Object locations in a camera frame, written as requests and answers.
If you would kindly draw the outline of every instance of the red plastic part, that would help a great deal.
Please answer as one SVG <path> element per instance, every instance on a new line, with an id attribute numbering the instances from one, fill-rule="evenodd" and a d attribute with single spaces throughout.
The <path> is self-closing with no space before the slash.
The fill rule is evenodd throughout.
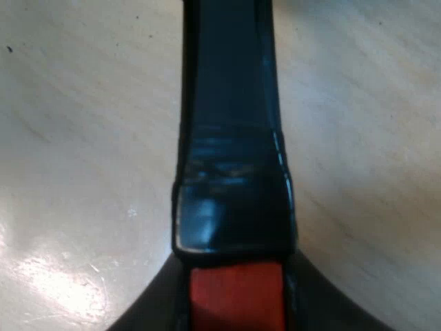
<path id="1" fill-rule="evenodd" d="M 285 331 L 279 263 L 193 269 L 192 331 Z"/>

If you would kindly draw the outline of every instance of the light wood surface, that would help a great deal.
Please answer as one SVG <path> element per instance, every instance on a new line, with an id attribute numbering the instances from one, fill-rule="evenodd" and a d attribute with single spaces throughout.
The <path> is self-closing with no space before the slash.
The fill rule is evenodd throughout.
<path id="1" fill-rule="evenodd" d="M 404 331 L 441 330 L 440 12 L 274 2 L 300 247 Z M 102 330 L 170 253 L 181 25 L 178 0 L 0 0 L 2 330 Z"/>

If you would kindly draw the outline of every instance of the table surface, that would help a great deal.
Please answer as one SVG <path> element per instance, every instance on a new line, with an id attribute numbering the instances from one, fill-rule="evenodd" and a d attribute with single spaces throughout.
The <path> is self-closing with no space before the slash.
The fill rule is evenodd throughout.
<path id="1" fill-rule="evenodd" d="M 300 247 L 441 328 L 441 2 L 274 2 Z M 0 0 L 2 330 L 102 330 L 170 253 L 178 0 Z"/>

